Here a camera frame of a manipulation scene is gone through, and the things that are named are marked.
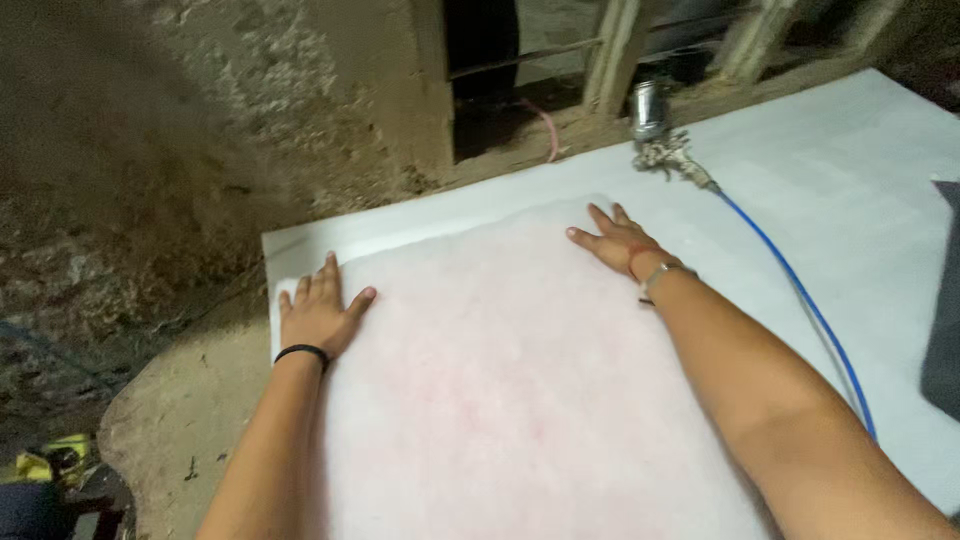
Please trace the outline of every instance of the paint spray gun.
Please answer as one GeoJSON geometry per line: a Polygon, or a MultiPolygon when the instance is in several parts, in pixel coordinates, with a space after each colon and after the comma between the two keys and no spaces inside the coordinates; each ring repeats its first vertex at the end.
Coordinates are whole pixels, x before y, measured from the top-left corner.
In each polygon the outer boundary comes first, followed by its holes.
{"type": "Polygon", "coordinates": [[[720,186],[707,170],[687,153],[690,139],[686,131],[670,132],[666,99],[656,81],[644,81],[634,86],[630,94],[630,115],[637,151],[634,158],[636,170],[663,170],[668,181],[670,171],[676,170],[702,189],[720,191],[720,186]]]}

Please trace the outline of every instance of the pink wire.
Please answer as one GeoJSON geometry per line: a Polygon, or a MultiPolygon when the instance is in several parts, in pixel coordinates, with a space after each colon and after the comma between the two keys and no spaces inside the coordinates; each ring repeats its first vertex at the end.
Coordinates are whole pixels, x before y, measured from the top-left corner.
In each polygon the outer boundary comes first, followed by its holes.
{"type": "Polygon", "coordinates": [[[553,161],[557,157],[557,152],[560,151],[560,140],[557,137],[557,128],[553,125],[553,118],[550,117],[546,110],[537,107],[525,97],[520,98],[520,104],[539,114],[540,118],[543,118],[543,121],[546,122],[546,127],[550,129],[550,157],[546,159],[546,162],[549,163],[553,161]]]}

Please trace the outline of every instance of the skin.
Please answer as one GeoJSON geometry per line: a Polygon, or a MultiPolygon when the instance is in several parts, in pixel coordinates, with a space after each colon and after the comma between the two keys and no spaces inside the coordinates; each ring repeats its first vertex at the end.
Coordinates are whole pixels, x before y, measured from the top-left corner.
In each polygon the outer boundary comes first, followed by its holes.
{"type": "MultiPolygon", "coordinates": [[[[300,279],[294,302],[280,293],[280,343],[319,347],[330,359],[347,348],[376,297],[367,287],[344,308],[333,253],[300,279]]],[[[314,410],[322,365],[307,352],[284,356],[240,439],[197,532],[200,539],[303,538],[314,410]]]]}
{"type": "MultiPolygon", "coordinates": [[[[566,231],[618,273],[647,280],[680,262],[630,220],[591,205],[601,234],[566,231]]],[[[647,291],[670,331],[684,371],[736,461],[790,540],[960,540],[860,425],[846,402],[757,321],[685,270],[647,291]]],[[[336,258],[281,295],[284,347],[305,343],[339,356],[376,292],[344,309],[336,258]]],[[[302,538],[303,472],[323,374],[309,353],[276,365],[198,533],[201,539],[302,538]]]]}

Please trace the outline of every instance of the white board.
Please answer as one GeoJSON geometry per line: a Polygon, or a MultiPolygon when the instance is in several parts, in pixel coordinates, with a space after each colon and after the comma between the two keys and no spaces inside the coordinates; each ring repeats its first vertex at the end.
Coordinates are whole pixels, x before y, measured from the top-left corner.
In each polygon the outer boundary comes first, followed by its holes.
{"type": "MultiPolygon", "coordinates": [[[[937,506],[956,511],[960,424],[921,397],[919,379],[950,220],[930,180],[960,175],[960,122],[867,70],[688,129],[695,158],[774,238],[840,336],[881,447],[937,506]]],[[[267,233],[270,296],[281,280],[316,270],[328,249],[348,261],[596,192],[621,202],[849,396],[789,282],[753,233],[713,195],[637,173],[632,157],[631,145],[617,145],[267,233]]],[[[271,313],[276,324],[276,307],[271,313]]]]}

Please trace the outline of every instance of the black hair tie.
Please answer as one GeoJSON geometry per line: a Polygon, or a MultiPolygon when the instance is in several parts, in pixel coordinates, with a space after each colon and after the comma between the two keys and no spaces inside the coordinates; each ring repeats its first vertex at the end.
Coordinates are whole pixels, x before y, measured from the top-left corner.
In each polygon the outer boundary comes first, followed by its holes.
{"type": "Polygon", "coordinates": [[[306,351],[307,353],[313,353],[316,355],[321,366],[323,366],[321,368],[321,373],[326,373],[326,368],[330,365],[330,356],[327,356],[324,350],[320,347],[314,347],[313,345],[291,345],[290,347],[280,351],[280,354],[276,356],[276,359],[274,359],[274,364],[279,362],[284,356],[297,351],[306,351]]]}

